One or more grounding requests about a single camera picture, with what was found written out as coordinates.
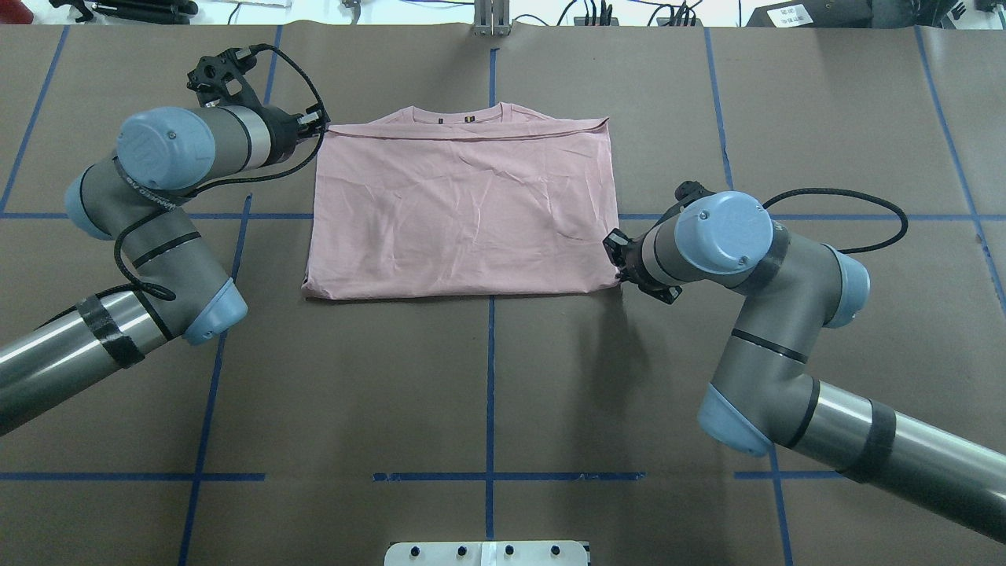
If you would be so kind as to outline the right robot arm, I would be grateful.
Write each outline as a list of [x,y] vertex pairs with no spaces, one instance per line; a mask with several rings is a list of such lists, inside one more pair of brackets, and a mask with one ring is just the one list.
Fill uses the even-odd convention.
[[753,458],[793,450],[1003,543],[1003,454],[806,372],[821,331],[849,325],[868,301],[854,252],[792,233],[743,191],[684,182],[675,198],[644,235],[614,229],[603,245],[619,282],[665,304],[697,281],[743,297],[701,428]]

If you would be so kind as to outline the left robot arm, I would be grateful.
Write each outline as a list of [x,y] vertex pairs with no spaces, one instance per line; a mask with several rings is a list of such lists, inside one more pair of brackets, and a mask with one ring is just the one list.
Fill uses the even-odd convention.
[[288,114],[273,106],[160,107],[123,122],[114,153],[66,189],[66,215],[112,242],[127,282],[89,295],[2,349],[2,433],[176,337],[205,343],[248,306],[184,205],[201,191],[244,181],[318,138],[323,104]]

